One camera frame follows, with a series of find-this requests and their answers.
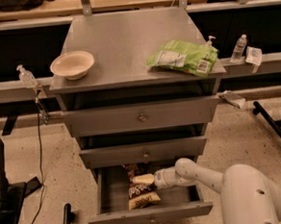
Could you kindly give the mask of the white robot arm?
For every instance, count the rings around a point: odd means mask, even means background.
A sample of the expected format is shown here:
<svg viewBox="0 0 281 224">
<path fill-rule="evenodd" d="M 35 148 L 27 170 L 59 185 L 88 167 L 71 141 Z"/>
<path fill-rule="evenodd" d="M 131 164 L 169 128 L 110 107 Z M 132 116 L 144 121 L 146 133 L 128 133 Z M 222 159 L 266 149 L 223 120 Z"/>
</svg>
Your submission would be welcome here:
<svg viewBox="0 0 281 224">
<path fill-rule="evenodd" d="M 195 161 L 179 159 L 170 168 L 132 179 L 134 184 L 153 184 L 158 189 L 195 186 L 198 182 L 219 194 L 222 224 L 279 224 L 281 189 L 260 170 L 235 164 L 223 173 Z"/>
</svg>

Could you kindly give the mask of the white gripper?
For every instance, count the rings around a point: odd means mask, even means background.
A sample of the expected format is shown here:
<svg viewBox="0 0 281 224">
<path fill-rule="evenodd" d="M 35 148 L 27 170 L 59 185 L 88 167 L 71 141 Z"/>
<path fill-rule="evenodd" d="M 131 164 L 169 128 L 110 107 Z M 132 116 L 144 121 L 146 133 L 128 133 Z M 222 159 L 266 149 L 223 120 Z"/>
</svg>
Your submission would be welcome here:
<svg viewBox="0 0 281 224">
<path fill-rule="evenodd" d="M 154 185 L 158 189 L 174 187 L 180 180 L 179 174 L 174 167 L 163 168 L 156 171 L 154 174 L 142 174 L 135 176 L 132 182 L 137 185 Z"/>
</svg>

